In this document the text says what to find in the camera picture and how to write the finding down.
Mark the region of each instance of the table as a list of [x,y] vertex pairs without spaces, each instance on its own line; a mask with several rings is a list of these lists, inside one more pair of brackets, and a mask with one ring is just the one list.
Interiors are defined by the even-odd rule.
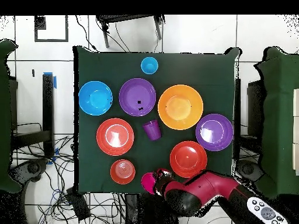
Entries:
[[266,174],[256,183],[269,198],[299,195],[299,176],[293,170],[293,91],[299,88],[299,55],[278,47],[265,50],[257,67],[267,90],[261,166]]
[[[168,128],[159,118],[157,104],[161,94],[170,86],[185,84],[195,88],[204,103],[203,116],[219,113],[232,121],[234,107],[234,65],[239,49],[232,48],[225,54],[149,54],[123,52],[89,52],[82,47],[74,47],[74,66],[78,64],[79,89],[89,81],[107,84],[113,93],[113,104],[104,115],[91,116],[79,110],[79,173],[78,191],[142,193],[140,180],[144,173],[160,167],[171,169],[169,154],[182,141],[196,141],[195,128],[176,131]],[[157,59],[159,68],[153,75],[142,72],[143,58]],[[143,117],[133,117],[125,113],[119,105],[119,90],[131,78],[143,78],[151,82],[157,93],[154,109]],[[109,118],[122,118],[134,130],[133,147],[124,155],[109,156],[102,152],[96,142],[96,131]],[[146,136],[142,124],[158,119],[162,138],[152,142]],[[231,174],[232,145],[219,152],[207,151],[207,168],[222,174]],[[110,177],[110,167],[116,160],[127,159],[135,167],[134,180],[126,185],[116,184]]]

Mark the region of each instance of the purple bowl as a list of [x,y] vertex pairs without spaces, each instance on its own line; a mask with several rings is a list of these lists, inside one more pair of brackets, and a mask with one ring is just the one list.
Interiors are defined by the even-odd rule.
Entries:
[[119,103],[127,114],[144,116],[155,106],[156,91],[147,80],[133,78],[121,87]]
[[204,116],[196,126],[196,139],[208,151],[221,151],[232,141],[234,129],[231,122],[221,114]]

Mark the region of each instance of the blue bowl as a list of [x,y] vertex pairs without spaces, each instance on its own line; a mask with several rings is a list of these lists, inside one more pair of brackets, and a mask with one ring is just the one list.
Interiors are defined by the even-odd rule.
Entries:
[[158,61],[153,57],[144,58],[141,62],[141,69],[144,73],[151,75],[158,69]]
[[103,82],[87,82],[79,91],[80,108],[89,115],[104,114],[111,107],[112,100],[112,92]]

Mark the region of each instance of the plate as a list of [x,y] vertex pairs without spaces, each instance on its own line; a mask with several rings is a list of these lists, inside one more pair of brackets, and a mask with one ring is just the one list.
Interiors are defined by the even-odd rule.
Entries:
[[206,168],[207,154],[197,142],[184,141],[172,149],[170,163],[177,175],[190,178]]
[[89,115],[99,116],[109,110],[112,105],[112,92],[103,82],[90,81],[79,91],[80,108]]
[[96,132],[96,141],[100,149],[112,156],[123,155],[133,145],[132,127],[120,118],[110,118],[101,123]]
[[232,141],[234,129],[221,114],[204,116],[196,126],[196,139],[208,151],[221,151]]
[[117,160],[110,168],[110,175],[114,182],[125,185],[133,180],[135,167],[128,160]]
[[158,112],[163,123],[169,128],[185,130],[199,121],[203,113],[203,100],[192,87],[175,85],[161,95]]
[[155,106],[156,91],[147,80],[133,78],[121,87],[119,103],[127,114],[131,116],[144,116]]

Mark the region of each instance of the purple cup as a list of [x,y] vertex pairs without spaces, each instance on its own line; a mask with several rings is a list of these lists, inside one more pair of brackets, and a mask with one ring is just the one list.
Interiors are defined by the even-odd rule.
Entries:
[[196,126],[196,139],[208,151],[221,151],[232,141],[234,129],[231,122],[221,114],[204,116]]
[[161,137],[158,120],[152,120],[143,124],[143,129],[151,141],[157,140]]
[[131,116],[144,116],[155,106],[156,91],[150,82],[142,78],[128,80],[119,91],[119,103]]

